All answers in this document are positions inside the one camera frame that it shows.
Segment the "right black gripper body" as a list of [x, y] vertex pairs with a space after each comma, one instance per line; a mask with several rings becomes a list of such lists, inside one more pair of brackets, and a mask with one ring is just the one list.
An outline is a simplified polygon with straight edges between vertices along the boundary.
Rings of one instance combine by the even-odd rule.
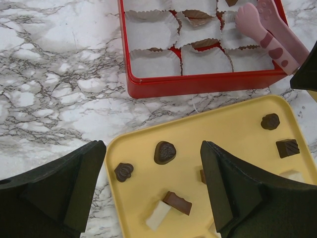
[[292, 89], [317, 91], [317, 42], [304, 64], [290, 80]]

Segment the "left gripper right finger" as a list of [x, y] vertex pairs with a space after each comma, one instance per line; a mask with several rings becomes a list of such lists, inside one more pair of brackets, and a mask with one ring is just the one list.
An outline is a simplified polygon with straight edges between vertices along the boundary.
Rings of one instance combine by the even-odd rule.
[[280, 177], [203, 141], [215, 228], [223, 238], [314, 238], [317, 187]]

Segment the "pink silicone tongs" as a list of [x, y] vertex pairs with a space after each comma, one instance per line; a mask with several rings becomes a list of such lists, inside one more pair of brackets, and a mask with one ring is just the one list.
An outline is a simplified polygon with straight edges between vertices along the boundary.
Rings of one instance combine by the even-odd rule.
[[235, 16], [236, 28], [262, 47], [288, 75], [300, 68], [310, 52], [282, 20], [273, 0], [246, 3]]

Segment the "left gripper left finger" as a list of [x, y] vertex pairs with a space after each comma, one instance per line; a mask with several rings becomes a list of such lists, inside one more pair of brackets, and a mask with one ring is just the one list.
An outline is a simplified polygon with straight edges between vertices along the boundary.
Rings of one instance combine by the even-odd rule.
[[71, 153], [0, 181], [2, 238], [78, 238], [85, 232], [106, 146]]

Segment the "brown bar chocolate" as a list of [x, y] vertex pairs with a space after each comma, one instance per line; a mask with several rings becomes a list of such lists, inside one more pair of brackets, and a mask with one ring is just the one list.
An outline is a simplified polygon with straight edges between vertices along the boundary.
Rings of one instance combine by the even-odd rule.
[[192, 203], [186, 201], [184, 198], [179, 197], [175, 192], [168, 191], [162, 201], [181, 213], [188, 216], [190, 215]]

